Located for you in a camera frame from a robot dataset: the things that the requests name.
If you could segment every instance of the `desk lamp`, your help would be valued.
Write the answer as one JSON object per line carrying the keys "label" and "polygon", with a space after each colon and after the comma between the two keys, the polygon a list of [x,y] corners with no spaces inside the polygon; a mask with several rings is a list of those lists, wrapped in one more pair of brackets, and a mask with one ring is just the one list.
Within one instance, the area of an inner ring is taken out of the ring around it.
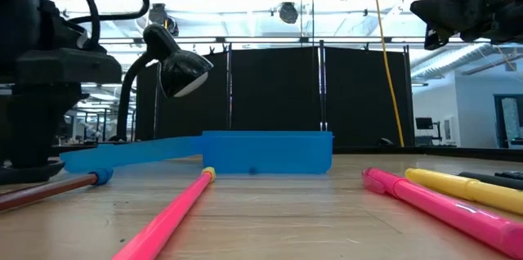
{"label": "desk lamp", "polygon": [[212,69],[211,62],[204,57],[181,50],[172,35],[162,25],[147,26],[143,38],[147,44],[147,50],[131,65],[123,79],[116,136],[111,137],[111,141],[127,140],[127,112],[132,82],[149,62],[159,61],[160,86],[167,98],[191,93],[205,82],[208,71]]}

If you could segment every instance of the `ceiling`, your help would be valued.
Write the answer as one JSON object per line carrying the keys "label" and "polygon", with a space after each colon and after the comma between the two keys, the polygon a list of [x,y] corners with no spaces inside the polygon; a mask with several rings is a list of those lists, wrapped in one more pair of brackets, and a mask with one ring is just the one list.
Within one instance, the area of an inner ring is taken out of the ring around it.
{"label": "ceiling", "polygon": [[[85,0],[53,1],[68,17],[88,15]],[[387,44],[388,49],[401,51],[406,44],[402,41],[406,41],[410,43],[411,62],[427,61],[427,55],[431,53],[422,49],[426,26],[409,11],[413,0],[378,1],[384,36],[395,39]],[[311,40],[315,43],[322,38],[330,46],[361,48],[371,42],[371,48],[381,48],[376,0],[151,0],[151,3],[160,2],[166,4],[168,14],[178,24],[180,37],[177,41],[181,47],[199,54],[209,53],[210,47],[215,47],[216,51],[222,49],[215,37],[226,38],[235,49],[296,46],[300,37],[315,38]],[[299,13],[296,24],[286,24],[279,18],[282,2],[294,3]],[[96,0],[96,4],[101,14],[112,14],[136,11],[141,0]],[[143,45],[132,44],[132,38],[140,38],[146,24],[146,16],[139,20],[102,23],[101,43],[124,70],[145,50]],[[450,44],[447,49],[462,47],[466,46]],[[502,58],[499,53],[491,56]],[[469,64],[485,63],[475,59]],[[91,93],[119,96],[118,87],[85,89]]]}

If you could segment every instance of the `blue plastic tray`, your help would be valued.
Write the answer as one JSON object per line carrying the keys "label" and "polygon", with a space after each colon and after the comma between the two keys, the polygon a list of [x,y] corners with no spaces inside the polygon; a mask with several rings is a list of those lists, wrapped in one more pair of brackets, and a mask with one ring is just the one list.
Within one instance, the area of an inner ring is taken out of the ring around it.
{"label": "blue plastic tray", "polygon": [[326,173],[332,162],[331,132],[204,132],[60,154],[65,170],[97,169],[156,162],[203,154],[205,167],[217,173]]}
{"label": "blue plastic tray", "polygon": [[331,166],[331,132],[204,132],[203,166],[217,173],[321,174]]}

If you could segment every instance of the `black curtain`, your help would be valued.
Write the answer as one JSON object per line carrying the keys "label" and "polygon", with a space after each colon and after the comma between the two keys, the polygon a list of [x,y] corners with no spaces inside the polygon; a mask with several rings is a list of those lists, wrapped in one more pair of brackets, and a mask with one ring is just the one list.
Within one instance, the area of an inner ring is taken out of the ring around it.
{"label": "black curtain", "polygon": [[[388,63],[406,146],[414,146],[410,69],[400,52]],[[382,52],[325,48],[326,118],[334,147],[400,144]]]}
{"label": "black curtain", "polygon": [[136,77],[136,135],[141,141],[154,138],[154,107],[158,65],[144,68]]}
{"label": "black curtain", "polygon": [[156,138],[198,136],[204,130],[226,130],[227,53],[205,56],[214,64],[202,86],[184,97],[158,93]]}
{"label": "black curtain", "polygon": [[232,129],[320,130],[317,51],[232,51]]}

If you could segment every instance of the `blue plastic ramp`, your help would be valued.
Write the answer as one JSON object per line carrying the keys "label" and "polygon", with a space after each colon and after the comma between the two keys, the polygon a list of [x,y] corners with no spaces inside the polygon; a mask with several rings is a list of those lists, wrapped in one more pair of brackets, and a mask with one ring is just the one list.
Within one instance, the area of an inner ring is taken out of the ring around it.
{"label": "blue plastic ramp", "polygon": [[95,149],[60,154],[65,170],[86,173],[98,168],[157,162],[202,154],[201,137],[173,137],[125,145],[99,145]]}

